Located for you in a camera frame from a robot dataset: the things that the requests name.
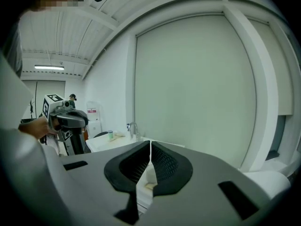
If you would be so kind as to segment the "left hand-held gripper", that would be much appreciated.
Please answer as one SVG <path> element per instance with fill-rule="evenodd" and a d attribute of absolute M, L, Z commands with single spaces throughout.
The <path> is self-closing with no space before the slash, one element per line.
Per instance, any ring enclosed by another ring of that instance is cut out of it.
<path fill-rule="evenodd" d="M 69 101 L 58 94 L 48 94 L 44 97 L 42 113 L 47 119 L 49 128 L 57 132 L 57 140 L 60 142 L 65 142 L 72 136 L 68 128 L 87 126 L 87 114 L 72 109 L 73 106 Z"/>

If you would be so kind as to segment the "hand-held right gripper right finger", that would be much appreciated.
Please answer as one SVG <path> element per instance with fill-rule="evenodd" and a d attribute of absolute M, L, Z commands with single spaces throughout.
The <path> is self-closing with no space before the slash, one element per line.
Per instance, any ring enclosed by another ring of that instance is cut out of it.
<path fill-rule="evenodd" d="M 257 224 L 267 194 L 223 160 L 176 145 L 153 142 L 156 175 L 169 176 L 154 187 L 141 226 L 240 226 Z"/>

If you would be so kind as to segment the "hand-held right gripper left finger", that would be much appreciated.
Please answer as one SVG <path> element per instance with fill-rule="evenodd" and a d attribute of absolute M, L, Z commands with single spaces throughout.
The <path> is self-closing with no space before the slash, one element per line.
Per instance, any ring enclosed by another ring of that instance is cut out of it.
<path fill-rule="evenodd" d="M 125 222 L 131 220 L 128 211 L 133 208 L 139 216 L 151 205 L 151 171 L 149 141 L 118 146 L 95 153 L 62 157 L 61 161 L 72 178 L 105 210 Z M 118 191 L 113 181 L 125 178 L 133 183 L 135 191 Z"/>

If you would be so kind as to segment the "person's left forearm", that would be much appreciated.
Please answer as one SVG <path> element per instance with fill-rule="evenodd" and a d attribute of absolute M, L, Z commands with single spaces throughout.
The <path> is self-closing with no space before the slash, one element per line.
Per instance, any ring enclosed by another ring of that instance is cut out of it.
<path fill-rule="evenodd" d="M 31 123 L 21 123 L 19 124 L 18 129 L 23 133 L 33 135 Z"/>

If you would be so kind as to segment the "person's left hand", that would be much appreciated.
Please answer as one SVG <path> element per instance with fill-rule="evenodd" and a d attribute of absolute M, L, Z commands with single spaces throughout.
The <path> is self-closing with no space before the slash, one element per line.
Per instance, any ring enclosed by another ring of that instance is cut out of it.
<path fill-rule="evenodd" d="M 52 126 L 49 126 L 49 123 L 45 117 L 39 117 L 31 123 L 30 134 L 37 139 L 41 139 L 47 134 L 56 135 L 56 128 L 59 127 L 58 119 L 52 120 Z"/>

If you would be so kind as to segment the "white water dispenser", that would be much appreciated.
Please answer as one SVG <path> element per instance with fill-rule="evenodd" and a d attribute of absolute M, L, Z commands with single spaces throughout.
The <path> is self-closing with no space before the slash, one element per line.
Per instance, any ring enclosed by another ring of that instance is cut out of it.
<path fill-rule="evenodd" d="M 88 138 L 92 139 L 102 132 L 99 104 L 87 101 Z"/>

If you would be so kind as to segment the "black stand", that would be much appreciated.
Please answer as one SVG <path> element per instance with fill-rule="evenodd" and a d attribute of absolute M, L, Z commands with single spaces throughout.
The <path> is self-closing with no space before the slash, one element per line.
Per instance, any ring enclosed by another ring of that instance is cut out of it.
<path fill-rule="evenodd" d="M 37 95 L 37 85 L 38 81 L 30 81 L 31 83 L 31 90 L 33 94 L 33 98 L 30 100 L 30 116 L 31 120 L 34 120 L 37 118 L 37 113 L 36 113 L 36 95 Z"/>

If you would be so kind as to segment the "ceiling tube lamp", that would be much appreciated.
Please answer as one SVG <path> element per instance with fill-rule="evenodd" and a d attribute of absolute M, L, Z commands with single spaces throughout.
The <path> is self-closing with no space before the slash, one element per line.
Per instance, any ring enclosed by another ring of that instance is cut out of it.
<path fill-rule="evenodd" d="M 63 66 L 52 66 L 52 65 L 35 65 L 35 69 L 42 69 L 42 70 L 64 70 Z"/>

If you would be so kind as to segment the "chrome faucet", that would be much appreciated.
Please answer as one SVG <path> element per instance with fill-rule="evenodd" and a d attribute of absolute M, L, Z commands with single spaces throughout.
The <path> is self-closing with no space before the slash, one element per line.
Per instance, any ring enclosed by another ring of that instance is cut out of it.
<path fill-rule="evenodd" d="M 136 122 L 131 122 L 130 123 L 130 138 L 133 140 L 135 139 L 136 141 L 139 140 L 140 138 L 140 135 L 139 135 L 139 132 L 138 132 L 138 126 L 136 124 Z"/>

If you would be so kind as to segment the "person's grey t-shirt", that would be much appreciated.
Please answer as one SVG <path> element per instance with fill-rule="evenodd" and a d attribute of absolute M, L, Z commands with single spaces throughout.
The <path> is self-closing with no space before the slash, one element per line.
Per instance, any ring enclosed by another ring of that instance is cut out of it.
<path fill-rule="evenodd" d="M 18 78 L 21 77 L 23 69 L 22 47 L 19 32 L 19 21 L 16 21 L 10 29 L 8 36 L 2 47 L 4 57 L 16 73 Z"/>

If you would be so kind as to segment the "dark window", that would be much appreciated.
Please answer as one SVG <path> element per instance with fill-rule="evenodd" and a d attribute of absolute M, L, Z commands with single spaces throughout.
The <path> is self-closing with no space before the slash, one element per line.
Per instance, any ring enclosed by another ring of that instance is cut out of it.
<path fill-rule="evenodd" d="M 277 118 L 277 126 L 275 130 L 275 135 L 273 138 L 273 142 L 271 145 L 271 148 L 269 150 L 269 153 L 267 155 L 266 160 L 270 160 L 273 158 L 276 158 L 279 156 L 279 147 L 282 141 L 284 129 L 285 129 L 285 121 L 286 121 L 286 116 L 285 115 L 279 115 Z"/>

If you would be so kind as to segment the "wide pale roller blind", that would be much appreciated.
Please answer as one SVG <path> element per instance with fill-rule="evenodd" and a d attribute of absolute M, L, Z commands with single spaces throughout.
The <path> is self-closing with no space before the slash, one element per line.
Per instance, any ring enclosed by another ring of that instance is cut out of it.
<path fill-rule="evenodd" d="M 138 37 L 135 122 L 142 136 L 240 168 L 255 112 L 251 64 L 224 16 L 181 19 Z"/>

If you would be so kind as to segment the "narrow pale roller blind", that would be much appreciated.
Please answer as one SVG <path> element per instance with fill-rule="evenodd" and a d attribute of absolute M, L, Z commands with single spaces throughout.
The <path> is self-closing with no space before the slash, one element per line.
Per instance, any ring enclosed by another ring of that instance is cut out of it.
<path fill-rule="evenodd" d="M 249 17 L 247 19 L 239 36 L 246 46 L 255 83 L 255 121 L 271 125 L 277 115 L 293 115 L 291 74 L 271 27 Z"/>

